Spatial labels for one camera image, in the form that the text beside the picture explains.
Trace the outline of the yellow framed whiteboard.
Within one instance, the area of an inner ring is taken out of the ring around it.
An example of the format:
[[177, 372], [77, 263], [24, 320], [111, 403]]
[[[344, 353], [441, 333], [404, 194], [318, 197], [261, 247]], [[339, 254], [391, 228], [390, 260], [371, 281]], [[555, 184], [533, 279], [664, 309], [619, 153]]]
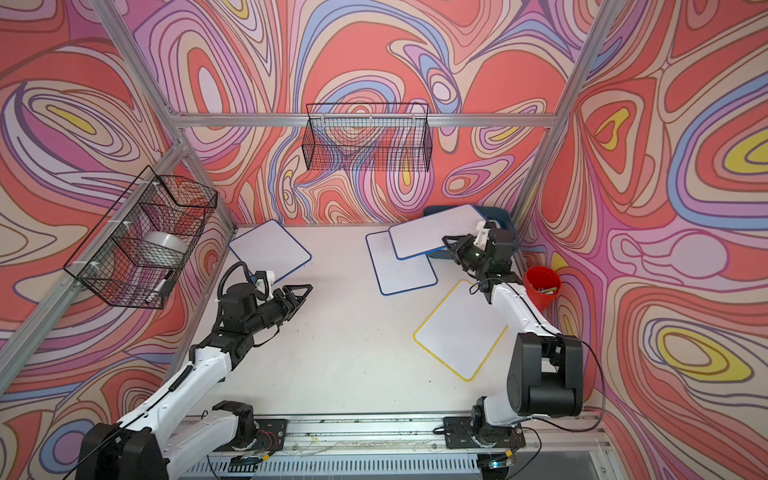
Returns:
[[507, 330], [501, 314], [471, 284], [459, 281], [413, 334], [413, 340], [465, 382], [471, 382]]

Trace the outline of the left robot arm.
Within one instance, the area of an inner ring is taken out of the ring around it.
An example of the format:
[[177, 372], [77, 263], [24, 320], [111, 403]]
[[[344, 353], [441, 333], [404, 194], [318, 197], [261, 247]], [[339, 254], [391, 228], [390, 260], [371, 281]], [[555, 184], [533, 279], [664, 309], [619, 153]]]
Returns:
[[278, 332], [305, 304], [310, 284], [274, 284], [271, 271], [244, 272], [237, 284], [220, 281], [210, 333], [191, 346], [186, 364], [154, 394], [113, 424], [99, 423], [83, 437], [70, 474], [76, 479], [178, 479], [220, 447], [257, 448], [262, 430], [251, 405], [221, 401], [189, 428], [177, 428], [215, 385], [258, 347], [257, 333]]

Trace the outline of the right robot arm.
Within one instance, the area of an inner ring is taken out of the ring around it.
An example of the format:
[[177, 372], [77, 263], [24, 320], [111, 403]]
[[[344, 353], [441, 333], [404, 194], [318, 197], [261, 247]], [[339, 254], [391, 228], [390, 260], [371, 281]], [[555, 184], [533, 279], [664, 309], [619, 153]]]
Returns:
[[568, 433], [600, 427], [605, 404], [588, 427], [556, 422], [582, 413], [584, 354], [595, 351], [562, 333], [535, 306], [524, 278], [513, 271], [515, 235], [482, 221], [474, 233], [446, 235], [442, 241], [453, 261], [474, 279], [470, 292], [482, 294], [515, 335], [503, 390], [480, 397], [472, 408], [472, 441], [481, 448], [498, 448], [510, 437], [520, 436], [522, 424], [529, 421]]

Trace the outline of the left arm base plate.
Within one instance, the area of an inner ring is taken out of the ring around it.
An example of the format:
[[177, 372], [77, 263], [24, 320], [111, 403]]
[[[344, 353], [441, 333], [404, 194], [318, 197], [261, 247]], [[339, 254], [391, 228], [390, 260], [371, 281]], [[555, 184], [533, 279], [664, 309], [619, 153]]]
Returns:
[[239, 427], [227, 444], [232, 451], [256, 451], [273, 454], [285, 445], [288, 421], [281, 418], [256, 418], [252, 425]]

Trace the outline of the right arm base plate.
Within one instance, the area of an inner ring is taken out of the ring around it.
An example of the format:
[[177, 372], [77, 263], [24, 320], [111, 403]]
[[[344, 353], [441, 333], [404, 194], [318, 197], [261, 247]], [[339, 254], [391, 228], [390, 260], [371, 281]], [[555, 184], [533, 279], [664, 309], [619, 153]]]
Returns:
[[437, 428], [448, 449], [508, 449], [527, 446], [521, 428], [490, 426], [475, 422], [470, 416], [447, 416]]

